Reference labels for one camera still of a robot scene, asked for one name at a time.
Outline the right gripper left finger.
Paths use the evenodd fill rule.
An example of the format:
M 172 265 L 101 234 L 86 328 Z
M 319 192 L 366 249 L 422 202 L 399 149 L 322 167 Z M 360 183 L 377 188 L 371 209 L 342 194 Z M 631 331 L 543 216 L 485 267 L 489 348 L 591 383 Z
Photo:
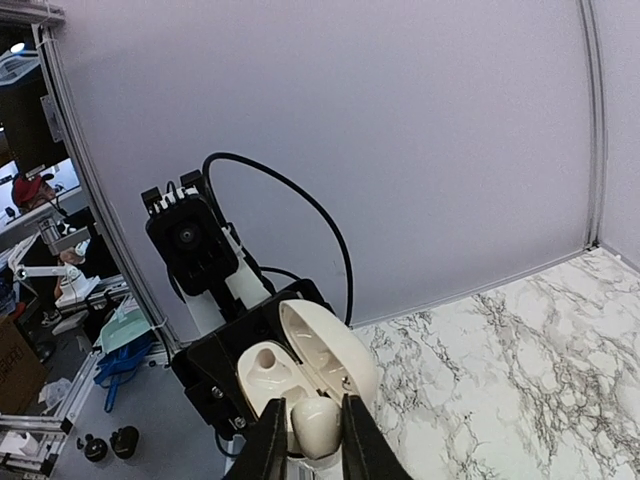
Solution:
M 271 399 L 251 431 L 225 480 L 282 480 L 287 478 L 286 401 Z

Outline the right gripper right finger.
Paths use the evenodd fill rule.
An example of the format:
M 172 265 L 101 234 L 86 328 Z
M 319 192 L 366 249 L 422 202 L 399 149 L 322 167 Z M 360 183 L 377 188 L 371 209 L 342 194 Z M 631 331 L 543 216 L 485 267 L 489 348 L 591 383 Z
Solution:
M 344 479 L 411 479 L 359 396 L 343 396 L 341 423 Z

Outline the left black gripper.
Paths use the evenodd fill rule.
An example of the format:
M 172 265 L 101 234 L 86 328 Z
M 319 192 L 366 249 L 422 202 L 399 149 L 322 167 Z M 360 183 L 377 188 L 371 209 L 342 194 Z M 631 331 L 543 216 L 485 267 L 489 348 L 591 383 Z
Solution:
M 237 377 L 241 355 L 260 342 L 273 341 L 294 360 L 300 359 L 286 339 L 278 312 L 282 301 L 298 298 L 331 307 L 312 280 L 297 280 L 174 356 L 171 368 L 184 394 L 204 422 L 223 439 L 246 434 L 259 418 Z

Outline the white earbud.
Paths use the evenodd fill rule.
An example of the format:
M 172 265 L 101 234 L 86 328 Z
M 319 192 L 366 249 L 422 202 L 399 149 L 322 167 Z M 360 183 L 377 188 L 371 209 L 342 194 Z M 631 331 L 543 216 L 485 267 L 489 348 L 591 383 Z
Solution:
M 341 408 L 331 398 L 300 400 L 291 410 L 291 425 L 302 454 L 310 460 L 333 455 L 342 437 Z

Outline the white earbud charging case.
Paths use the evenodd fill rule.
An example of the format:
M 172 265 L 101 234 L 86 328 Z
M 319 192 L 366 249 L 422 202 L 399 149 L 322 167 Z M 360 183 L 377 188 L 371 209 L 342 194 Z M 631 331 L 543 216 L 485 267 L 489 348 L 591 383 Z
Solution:
M 273 341 L 247 349 L 237 363 L 237 377 L 251 409 L 262 414 L 271 399 L 286 401 L 286 429 L 291 457 L 318 465 L 333 455 L 310 460 L 298 445 L 291 410 L 306 398 L 324 396 L 341 408 L 344 395 L 357 395 L 370 408 L 377 395 L 379 375 L 368 347 L 333 313 L 317 303 L 292 299 L 278 306 L 279 319 L 298 361 Z

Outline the black round weights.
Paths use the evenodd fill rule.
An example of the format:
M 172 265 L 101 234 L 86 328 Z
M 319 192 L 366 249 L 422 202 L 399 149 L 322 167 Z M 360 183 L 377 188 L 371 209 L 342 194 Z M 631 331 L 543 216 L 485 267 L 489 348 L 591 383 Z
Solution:
M 118 459 L 128 460 L 136 453 L 140 441 L 139 430 L 127 425 L 111 433 L 107 440 L 86 434 L 76 439 L 76 449 L 91 463 L 103 461 L 109 453 Z

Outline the cardboard box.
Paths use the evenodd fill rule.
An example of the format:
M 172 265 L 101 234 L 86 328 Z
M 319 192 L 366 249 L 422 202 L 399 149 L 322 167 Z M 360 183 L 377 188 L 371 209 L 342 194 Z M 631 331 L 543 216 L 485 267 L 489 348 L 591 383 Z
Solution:
M 43 387 L 47 370 L 9 317 L 1 318 L 0 408 L 20 415 Z

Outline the person with red cap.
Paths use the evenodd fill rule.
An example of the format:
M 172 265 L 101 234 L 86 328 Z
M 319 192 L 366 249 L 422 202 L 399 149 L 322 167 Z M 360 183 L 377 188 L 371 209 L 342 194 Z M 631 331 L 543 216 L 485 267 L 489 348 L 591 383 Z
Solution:
M 48 183 L 50 176 L 37 175 L 27 179 L 17 174 L 12 185 L 12 201 L 21 214 L 30 213 L 42 205 L 56 200 L 56 192 Z M 120 273 L 105 241 L 101 235 L 92 236 L 74 247 L 53 255 L 40 234 L 27 250 L 21 262 L 25 266 L 63 266 L 74 265 L 86 277 L 98 276 L 106 279 Z M 56 306 L 56 300 L 63 294 L 61 276 L 32 277 L 31 286 L 38 295 L 42 307 L 44 327 L 57 325 L 62 314 Z

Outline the left aluminium corner post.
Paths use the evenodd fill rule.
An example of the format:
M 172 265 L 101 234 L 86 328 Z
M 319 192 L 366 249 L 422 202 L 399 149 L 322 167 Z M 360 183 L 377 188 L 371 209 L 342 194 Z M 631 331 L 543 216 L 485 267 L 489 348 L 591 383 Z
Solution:
M 179 350 L 180 341 L 176 339 L 171 327 L 167 325 L 166 315 L 157 305 L 150 288 L 147 286 L 125 240 L 118 214 L 106 195 L 104 183 L 101 181 L 81 127 L 53 28 L 40 22 L 33 24 L 31 29 L 40 57 L 45 84 L 52 97 L 54 110 L 61 120 L 65 147 L 70 154 L 91 213 L 97 222 L 98 231 L 104 237 L 131 293 L 153 327 L 155 336 L 160 342 L 160 351 L 166 357 L 164 366 L 168 368 Z

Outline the aluminium corner post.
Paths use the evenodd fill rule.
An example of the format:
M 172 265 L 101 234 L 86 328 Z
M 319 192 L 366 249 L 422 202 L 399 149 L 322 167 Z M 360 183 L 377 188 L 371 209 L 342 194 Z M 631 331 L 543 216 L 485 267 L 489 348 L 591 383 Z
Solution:
M 585 249 L 592 250 L 600 244 L 606 187 L 608 139 L 604 68 L 594 2 L 579 0 L 576 4 L 585 47 L 590 112 L 589 196 Z
M 101 181 L 81 127 L 53 28 L 40 22 L 33 24 L 31 29 L 40 57 L 45 84 L 52 97 L 54 110 L 61 120 L 65 147 L 70 154 L 91 213 L 97 222 L 98 231 L 104 237 L 131 293 L 153 327 L 155 336 L 160 342 L 160 351 L 166 357 L 164 366 L 168 368 L 179 350 L 180 341 L 176 339 L 171 327 L 167 325 L 166 315 L 157 305 L 150 288 L 147 286 L 125 240 L 118 214 L 106 195 L 104 183 Z

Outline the right aluminium corner post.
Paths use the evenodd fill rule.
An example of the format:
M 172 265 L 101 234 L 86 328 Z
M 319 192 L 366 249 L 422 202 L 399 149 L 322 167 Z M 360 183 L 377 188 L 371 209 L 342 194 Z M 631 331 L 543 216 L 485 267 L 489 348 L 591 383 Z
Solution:
M 594 2 L 579 0 L 576 4 L 585 47 L 590 112 L 589 196 L 585 249 L 592 250 L 600 244 L 606 187 L 608 139 L 604 68 Z

